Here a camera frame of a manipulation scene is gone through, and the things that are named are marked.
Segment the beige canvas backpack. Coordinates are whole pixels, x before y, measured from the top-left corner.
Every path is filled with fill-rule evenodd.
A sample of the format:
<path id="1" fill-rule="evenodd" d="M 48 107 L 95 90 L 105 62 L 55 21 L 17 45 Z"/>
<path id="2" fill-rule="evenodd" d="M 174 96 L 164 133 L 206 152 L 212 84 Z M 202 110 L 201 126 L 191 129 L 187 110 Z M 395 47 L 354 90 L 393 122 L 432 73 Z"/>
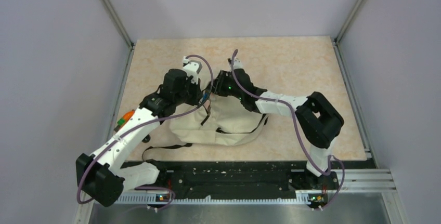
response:
<path id="1" fill-rule="evenodd" d="M 235 148 L 255 141 L 268 122 L 268 115 L 246 110 L 240 100 L 210 94 L 196 111 L 167 121 L 163 138 L 152 140 L 142 160 L 228 160 Z"/>

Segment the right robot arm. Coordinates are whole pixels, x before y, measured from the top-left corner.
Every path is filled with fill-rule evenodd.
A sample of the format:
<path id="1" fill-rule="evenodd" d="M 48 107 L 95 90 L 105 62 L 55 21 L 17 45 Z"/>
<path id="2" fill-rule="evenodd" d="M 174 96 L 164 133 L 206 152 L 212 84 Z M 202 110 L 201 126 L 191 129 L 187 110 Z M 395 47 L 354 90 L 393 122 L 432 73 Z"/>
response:
<path id="1" fill-rule="evenodd" d="M 344 119 L 320 92 L 294 97 L 256 87 L 244 69 L 221 70 L 214 80 L 213 93 L 237 98 L 250 112 L 291 117 L 302 150 L 307 157 L 305 182 L 320 188 L 330 175 L 334 139 L 340 134 Z"/>

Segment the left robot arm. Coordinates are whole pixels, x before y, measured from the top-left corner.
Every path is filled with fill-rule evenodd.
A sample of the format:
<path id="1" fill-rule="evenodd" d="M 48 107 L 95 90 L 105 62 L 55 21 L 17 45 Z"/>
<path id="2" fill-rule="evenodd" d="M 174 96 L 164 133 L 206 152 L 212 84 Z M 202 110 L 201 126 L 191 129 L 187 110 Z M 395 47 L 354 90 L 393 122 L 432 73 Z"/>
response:
<path id="1" fill-rule="evenodd" d="M 177 118 L 176 108 L 188 104 L 199 108 L 204 98 L 200 88 L 200 69 L 185 66 L 170 69 L 158 89 L 145 96 L 127 120 L 105 144 L 92 154 L 82 153 L 75 161 L 77 202 L 84 204 L 81 192 L 104 207 L 114 204 L 120 195 L 149 184 L 154 189 L 166 185 L 167 176 L 154 165 L 142 163 L 122 168 L 134 148 L 163 122 Z"/>

